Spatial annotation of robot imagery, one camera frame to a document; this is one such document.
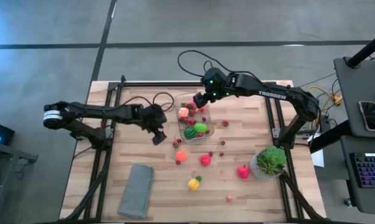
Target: phone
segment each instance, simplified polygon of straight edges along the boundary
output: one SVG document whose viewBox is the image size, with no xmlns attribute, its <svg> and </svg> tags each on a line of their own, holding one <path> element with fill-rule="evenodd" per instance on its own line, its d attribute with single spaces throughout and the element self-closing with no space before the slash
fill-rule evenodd
<svg viewBox="0 0 375 224">
<path fill-rule="evenodd" d="M 365 114 L 364 111 L 367 111 L 371 106 L 374 105 L 375 103 L 370 101 L 359 102 L 359 109 L 361 110 L 362 119 L 367 131 L 375 131 L 375 115 Z"/>
</svg>

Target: green watermelon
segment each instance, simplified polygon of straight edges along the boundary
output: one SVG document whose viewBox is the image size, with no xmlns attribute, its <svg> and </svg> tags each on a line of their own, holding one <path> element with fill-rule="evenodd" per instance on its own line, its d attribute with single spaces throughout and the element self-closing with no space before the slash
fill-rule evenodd
<svg viewBox="0 0 375 224">
<path fill-rule="evenodd" d="M 207 131 L 207 125 L 203 123 L 196 123 L 193 128 L 197 133 L 205 133 Z"/>
<path fill-rule="evenodd" d="M 184 135 L 187 139 L 192 139 L 196 137 L 196 131 L 194 130 L 194 128 L 186 128 Z"/>
</svg>

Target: toy orange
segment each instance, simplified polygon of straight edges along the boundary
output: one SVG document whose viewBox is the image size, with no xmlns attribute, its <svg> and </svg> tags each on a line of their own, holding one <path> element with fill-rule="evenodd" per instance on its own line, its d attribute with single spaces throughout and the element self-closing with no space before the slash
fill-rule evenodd
<svg viewBox="0 0 375 224">
<path fill-rule="evenodd" d="M 186 155 L 186 152 L 184 150 L 179 150 L 178 152 L 175 153 L 175 159 L 177 161 L 185 161 L 186 159 L 188 158 L 188 156 Z"/>
<path fill-rule="evenodd" d="M 189 116 L 189 110 L 187 108 L 181 108 L 178 111 L 178 115 L 180 118 L 187 118 L 187 116 Z"/>
</svg>

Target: white pot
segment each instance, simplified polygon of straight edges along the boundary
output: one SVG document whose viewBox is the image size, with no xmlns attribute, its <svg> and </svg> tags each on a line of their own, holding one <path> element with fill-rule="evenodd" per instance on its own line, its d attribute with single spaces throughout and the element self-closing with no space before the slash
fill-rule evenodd
<svg viewBox="0 0 375 224">
<path fill-rule="evenodd" d="M 274 178 L 278 177 L 280 174 L 268 175 L 261 170 L 261 168 L 257 164 L 257 156 L 258 155 L 259 155 L 259 153 L 254 155 L 253 158 L 251 158 L 251 161 L 250 161 L 251 174 L 255 178 L 260 179 L 260 180 L 270 180 L 270 179 L 274 179 Z"/>
</svg>

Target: potted plant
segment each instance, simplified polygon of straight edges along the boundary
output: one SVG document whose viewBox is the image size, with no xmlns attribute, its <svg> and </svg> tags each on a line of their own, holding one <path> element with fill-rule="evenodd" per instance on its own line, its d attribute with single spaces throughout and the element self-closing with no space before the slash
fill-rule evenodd
<svg viewBox="0 0 375 224">
<path fill-rule="evenodd" d="M 276 146 L 268 146 L 251 159 L 250 170 L 254 177 L 268 180 L 279 176 L 283 172 L 285 164 L 285 151 Z"/>
</svg>

